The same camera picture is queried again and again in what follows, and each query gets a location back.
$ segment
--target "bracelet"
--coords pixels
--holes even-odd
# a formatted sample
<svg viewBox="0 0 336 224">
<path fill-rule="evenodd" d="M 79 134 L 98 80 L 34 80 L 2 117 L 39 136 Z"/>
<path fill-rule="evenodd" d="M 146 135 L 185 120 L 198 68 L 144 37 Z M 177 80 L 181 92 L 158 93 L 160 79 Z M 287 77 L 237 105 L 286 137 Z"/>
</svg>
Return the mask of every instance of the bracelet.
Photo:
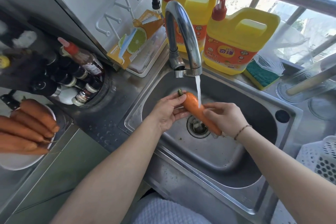
<svg viewBox="0 0 336 224">
<path fill-rule="evenodd" d="M 246 126 L 244 126 L 244 127 L 238 132 L 238 134 L 234 137 L 234 141 L 237 141 L 237 137 L 239 136 L 239 134 L 240 134 L 244 129 L 246 129 L 247 127 L 251 127 L 251 128 L 252 128 L 251 125 L 246 125 Z"/>
</svg>

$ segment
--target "hand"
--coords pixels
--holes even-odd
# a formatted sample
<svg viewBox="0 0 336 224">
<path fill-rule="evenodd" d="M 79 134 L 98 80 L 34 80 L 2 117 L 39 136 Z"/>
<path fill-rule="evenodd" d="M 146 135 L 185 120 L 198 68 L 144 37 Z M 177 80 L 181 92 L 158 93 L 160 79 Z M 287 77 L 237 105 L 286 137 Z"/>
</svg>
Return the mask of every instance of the hand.
<svg viewBox="0 0 336 224">
<path fill-rule="evenodd" d="M 162 133 L 170 129 L 175 121 L 189 115 L 189 112 L 182 107 L 186 98 L 186 94 L 179 97 L 178 93 L 174 93 L 160 99 L 155 105 L 149 116 L 158 121 Z"/>
<path fill-rule="evenodd" d="M 212 120 L 225 135 L 235 137 L 238 132 L 248 125 L 240 108 L 234 103 L 208 103 L 204 104 L 204 115 Z"/>
</svg>

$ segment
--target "orange label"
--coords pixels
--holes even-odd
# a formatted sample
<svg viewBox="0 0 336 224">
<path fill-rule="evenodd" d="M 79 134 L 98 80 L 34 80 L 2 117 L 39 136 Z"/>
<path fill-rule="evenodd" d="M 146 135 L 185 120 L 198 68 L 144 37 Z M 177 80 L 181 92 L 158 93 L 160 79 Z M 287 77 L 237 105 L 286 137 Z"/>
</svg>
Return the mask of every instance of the orange label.
<svg viewBox="0 0 336 224">
<path fill-rule="evenodd" d="M 184 44 L 182 33 L 181 33 L 176 21 L 174 21 L 174 27 L 175 27 L 176 42 L 178 44 Z M 196 38 L 197 38 L 197 42 L 204 41 L 205 36 L 207 34 L 207 25 L 193 25 L 192 27 L 194 28 L 195 35 L 196 35 Z"/>
<path fill-rule="evenodd" d="M 210 60 L 228 68 L 241 70 L 252 60 L 257 52 L 248 52 L 222 43 L 206 35 L 204 55 Z"/>
</svg>

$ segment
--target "white plate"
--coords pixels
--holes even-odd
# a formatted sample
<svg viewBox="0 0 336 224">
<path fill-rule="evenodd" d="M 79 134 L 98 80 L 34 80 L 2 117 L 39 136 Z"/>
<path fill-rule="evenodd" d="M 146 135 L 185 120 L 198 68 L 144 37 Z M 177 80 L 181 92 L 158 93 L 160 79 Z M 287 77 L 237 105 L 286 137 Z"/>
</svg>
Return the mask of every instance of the white plate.
<svg viewBox="0 0 336 224">
<path fill-rule="evenodd" d="M 54 112 L 48 108 L 50 113 L 52 114 L 54 120 L 56 120 L 56 116 Z M 13 153 L 0 153 L 0 166 L 8 170 L 21 170 L 27 167 L 34 165 L 37 161 L 39 161 L 43 155 L 20 155 L 20 154 L 13 154 Z"/>
</svg>

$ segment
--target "stainless steel sink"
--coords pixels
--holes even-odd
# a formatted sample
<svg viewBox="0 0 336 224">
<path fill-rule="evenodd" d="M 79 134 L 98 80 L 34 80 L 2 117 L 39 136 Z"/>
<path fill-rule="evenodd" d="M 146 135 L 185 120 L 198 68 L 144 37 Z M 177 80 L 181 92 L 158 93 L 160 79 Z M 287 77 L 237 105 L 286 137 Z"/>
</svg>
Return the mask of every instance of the stainless steel sink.
<svg viewBox="0 0 336 224">
<path fill-rule="evenodd" d="M 159 99 L 179 88 L 196 94 L 195 79 L 174 78 L 165 60 L 120 127 L 128 133 L 134 131 Z M 203 68 L 201 91 L 203 103 L 237 104 L 249 124 L 280 149 L 291 138 L 302 116 L 300 109 L 211 69 Z M 279 122 L 275 118 L 280 110 L 289 117 L 285 123 L 282 122 L 286 119 Z M 192 116 L 175 122 L 162 135 L 155 154 L 222 202 L 233 203 L 249 214 L 255 214 L 264 200 L 268 184 L 244 147 L 230 137 L 213 137 Z"/>
</svg>

